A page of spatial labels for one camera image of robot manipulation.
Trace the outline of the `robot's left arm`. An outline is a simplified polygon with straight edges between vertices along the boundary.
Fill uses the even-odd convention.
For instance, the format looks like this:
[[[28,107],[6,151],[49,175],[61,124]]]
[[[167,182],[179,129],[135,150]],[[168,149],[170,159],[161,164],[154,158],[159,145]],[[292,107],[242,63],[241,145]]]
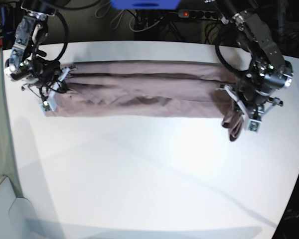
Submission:
[[[251,119],[259,119],[260,109],[266,102],[275,105],[271,95],[291,85],[293,68],[286,61],[272,38],[271,31],[258,15],[255,0],[211,0],[217,8],[223,27],[215,40],[216,54],[230,72],[238,77],[235,95],[236,104],[242,104],[241,111]],[[237,36],[240,48],[249,52],[249,68],[238,70],[221,55],[220,44],[231,34]]]

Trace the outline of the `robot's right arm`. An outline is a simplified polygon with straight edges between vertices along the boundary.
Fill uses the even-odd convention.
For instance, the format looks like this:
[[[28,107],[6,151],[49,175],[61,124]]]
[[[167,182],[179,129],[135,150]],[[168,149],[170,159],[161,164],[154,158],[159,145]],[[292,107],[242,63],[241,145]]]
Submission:
[[[40,0],[23,0],[21,8],[26,14],[15,30],[10,58],[5,63],[6,70],[9,70],[7,77],[13,82],[24,81],[29,88],[37,87],[43,100],[46,99],[43,89],[46,93],[66,93],[67,86],[60,79],[60,58],[68,45],[69,28],[63,15]],[[50,16],[60,19],[65,32],[64,45],[54,60],[46,60],[46,52],[39,49],[47,37]]]

